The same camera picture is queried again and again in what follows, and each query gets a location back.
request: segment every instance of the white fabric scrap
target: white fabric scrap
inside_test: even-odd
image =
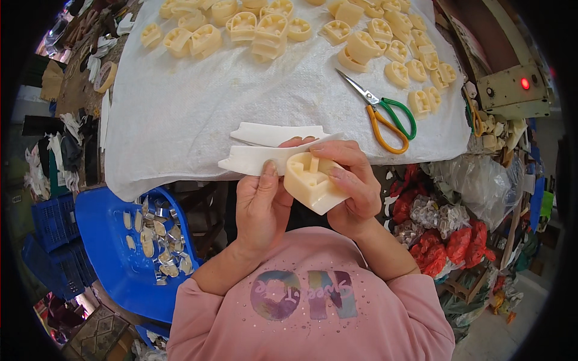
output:
[[[72,136],[76,139],[76,143],[79,146],[82,146],[82,140],[84,136],[78,132],[80,129],[80,124],[76,121],[74,116],[71,113],[60,114],[60,120],[64,123],[66,129],[72,134]]]
[[[42,171],[38,143],[32,148],[32,151],[26,148],[24,156],[29,167],[29,172],[26,172],[24,175],[24,186],[30,186],[35,195],[44,200],[49,200],[50,180],[44,176],[44,172]]]
[[[116,28],[116,33],[119,35],[129,34],[132,30],[132,26],[135,24],[134,21],[131,21],[132,13],[126,14],[123,19],[118,23],[118,27]]]
[[[78,172],[71,172],[69,170],[64,169],[64,164],[62,163],[62,149],[60,148],[60,144],[62,142],[62,136],[60,132],[57,132],[56,135],[49,135],[48,138],[48,150],[52,150],[54,153],[54,159],[56,160],[56,169],[62,173],[64,177],[64,182],[66,188],[71,192],[78,192],[78,182],[79,176]]]
[[[163,0],[147,0],[136,15],[128,35],[114,82],[114,99],[106,135],[106,183],[122,200],[135,197],[162,184],[177,180],[233,180],[240,175],[220,169],[217,162],[231,146],[243,143],[230,138],[241,122],[278,126],[322,125],[325,133],[344,132],[356,140],[373,165],[397,165],[452,159],[467,150],[470,127],[461,95],[463,77],[458,74],[437,114],[417,122],[417,135],[403,154],[392,154],[375,140],[365,111],[365,102],[337,74],[339,68],[368,91],[407,104],[410,91],[432,86],[410,82],[400,90],[384,78],[391,61],[377,57],[368,73],[354,73],[337,61],[341,47],[332,47],[316,34],[333,20],[325,6],[294,2],[294,16],[315,29],[311,39],[287,44],[286,53],[266,64],[257,64],[249,47],[237,46],[223,36],[223,45],[209,58],[192,61],[175,59],[166,47],[144,49],[140,33],[157,22],[163,34],[174,21],[159,23]],[[460,66],[452,46],[436,30],[431,0],[412,1],[411,11],[422,16],[427,35],[436,46],[440,61],[456,72]],[[362,16],[353,31],[363,30],[371,19]],[[407,116],[394,112],[406,130]],[[380,125],[381,135],[392,147],[401,141]],[[143,147],[143,144],[170,144]]]
[[[116,45],[117,42],[118,42],[117,38],[107,39],[104,36],[101,36],[100,38],[98,38],[97,52],[95,54],[93,54],[92,56],[95,58],[99,58],[99,59],[102,58],[103,56],[108,54],[110,49],[112,49]]]
[[[88,81],[90,81],[91,84],[94,84],[94,81],[97,79],[98,72],[101,70],[101,60],[91,54],[88,57],[87,67],[90,70],[90,73],[88,74]]]

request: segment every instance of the tape roll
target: tape roll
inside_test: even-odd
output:
[[[94,90],[102,94],[110,88],[116,77],[116,70],[118,70],[118,66],[115,63],[112,61],[105,62],[101,67],[101,71],[98,72],[97,79],[94,81]]]

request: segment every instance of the pile of plastic parts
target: pile of plastic parts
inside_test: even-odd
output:
[[[516,313],[512,311],[517,306],[524,294],[515,289],[517,279],[512,276],[498,276],[496,284],[494,285],[494,298],[490,299],[488,308],[494,315],[507,315],[506,324],[510,324],[515,318]]]

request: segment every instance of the white cloth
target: white cloth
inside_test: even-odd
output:
[[[413,1],[412,11],[424,6],[432,10],[431,0]],[[250,47],[232,44],[224,28],[219,28],[223,45],[209,58],[175,59],[160,44],[143,48],[140,33],[156,22],[164,34],[175,27],[175,20],[158,15],[162,0],[148,0],[141,7],[133,31],[128,36],[114,82],[114,94],[106,137],[106,183],[122,200],[132,201],[140,194],[176,180],[231,180],[240,175],[217,166],[232,145],[243,145],[229,134],[241,122],[270,125],[322,125],[326,133],[345,132],[346,139],[359,142],[372,164],[393,165],[452,159],[466,151],[470,128],[461,96],[463,76],[452,47],[435,29],[430,16],[423,15],[443,62],[458,72],[458,80],[442,95],[437,115],[417,122],[417,136],[407,152],[394,155],[375,140],[365,102],[335,71],[343,70],[376,96],[407,104],[409,91],[431,86],[430,80],[411,81],[400,90],[384,75],[390,63],[386,57],[369,62],[370,71],[348,71],[337,62],[345,44],[332,47],[317,35],[333,20],[327,7],[294,2],[294,17],[310,22],[311,39],[289,40],[286,53],[267,63],[257,64]],[[353,30],[366,28],[363,16]],[[387,113],[380,109],[386,118]],[[397,111],[404,127],[410,124]],[[401,147],[401,141],[380,126],[385,141]]]
[[[29,151],[26,148],[24,157],[28,162],[30,172],[24,175],[24,186],[30,186],[35,195],[43,200],[50,199],[50,179],[44,176],[42,171],[42,164],[40,163],[40,153],[38,151],[38,143]]]
[[[60,120],[64,123],[64,127],[72,134],[72,136],[76,139],[76,142],[79,146],[82,146],[82,140],[84,136],[78,132],[80,129],[80,124],[76,122],[76,119],[71,113],[60,114]]]
[[[114,48],[116,43],[118,43],[117,38],[107,39],[104,36],[101,36],[100,38],[98,38],[98,41],[97,41],[97,47],[98,47],[97,52],[95,54],[93,54],[92,56],[95,58],[99,58],[99,59],[102,58],[103,56],[108,54],[110,49]]]
[[[129,34],[132,30],[132,26],[135,24],[131,21],[132,13],[126,14],[123,19],[118,23],[116,28],[116,33],[119,35]]]
[[[88,81],[91,84],[94,84],[94,81],[97,79],[98,72],[101,71],[101,60],[99,58],[95,58],[94,55],[90,55],[88,57],[87,67],[90,69],[90,73],[88,74]]]

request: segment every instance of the scissors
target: scissors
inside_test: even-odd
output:
[[[359,95],[361,95],[361,97],[368,104],[366,107],[366,110],[367,110],[367,113],[369,114],[369,119],[371,120],[373,133],[375,134],[375,138],[377,139],[377,142],[382,147],[384,147],[387,151],[389,151],[393,154],[402,154],[403,152],[405,152],[407,150],[407,147],[409,146],[408,140],[415,138],[416,132],[417,132],[416,121],[413,118],[412,112],[409,111],[409,109],[405,105],[403,105],[399,102],[396,102],[394,100],[387,99],[387,98],[382,98],[381,100],[379,100],[377,97],[375,97],[369,91],[366,91],[359,84],[354,82],[353,79],[351,79],[350,77],[348,77],[347,75],[342,73],[339,69],[336,69],[336,70],[339,73],[339,75],[341,75],[342,78],[347,80],[347,82],[355,90],[357,90]],[[395,122],[395,125],[397,126],[397,128],[395,126],[393,126],[393,124],[388,122],[383,116],[381,116],[381,114],[376,109],[376,104],[381,105],[387,111],[387,113],[391,116],[391,118]],[[403,128],[403,125],[399,122],[398,117],[395,115],[393,109],[389,106],[389,104],[399,107],[401,110],[403,110],[407,114],[407,117],[409,118],[409,121],[412,125],[412,134],[411,135],[407,134],[407,132]],[[377,121],[378,120],[382,124],[384,124],[386,127],[390,128],[402,140],[403,147],[401,149],[394,149],[394,148],[390,147],[383,140],[383,138],[381,137],[381,134],[379,132],[379,128],[377,127]]]

